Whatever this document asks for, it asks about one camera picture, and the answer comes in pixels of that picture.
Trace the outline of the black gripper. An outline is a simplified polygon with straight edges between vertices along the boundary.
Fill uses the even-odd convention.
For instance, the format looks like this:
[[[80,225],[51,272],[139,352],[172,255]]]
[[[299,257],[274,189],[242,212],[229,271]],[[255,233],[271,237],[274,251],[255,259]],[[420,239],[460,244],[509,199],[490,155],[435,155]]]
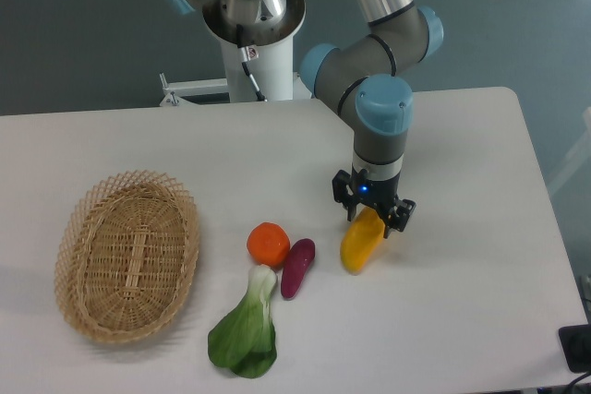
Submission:
[[[399,174],[373,180],[365,169],[353,169],[352,175],[339,170],[332,178],[333,199],[343,205],[348,221],[355,218],[359,204],[375,209],[384,223],[383,237],[388,238],[391,231],[404,231],[416,208],[415,201],[398,198],[399,179]]]

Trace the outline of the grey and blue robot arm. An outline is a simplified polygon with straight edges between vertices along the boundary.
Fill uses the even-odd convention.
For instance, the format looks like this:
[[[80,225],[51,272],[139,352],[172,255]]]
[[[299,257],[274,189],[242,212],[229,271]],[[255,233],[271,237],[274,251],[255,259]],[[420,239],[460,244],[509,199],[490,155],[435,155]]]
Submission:
[[[332,181],[333,197],[354,218],[374,209],[386,231],[402,231],[415,203],[398,196],[413,92],[401,73],[436,52],[440,18],[414,0],[358,0],[368,35],[346,49],[320,44],[300,65],[293,38],[304,23],[304,0],[168,0],[176,11],[199,11],[223,53],[219,85],[233,102],[285,101],[301,82],[354,133],[352,166]]]

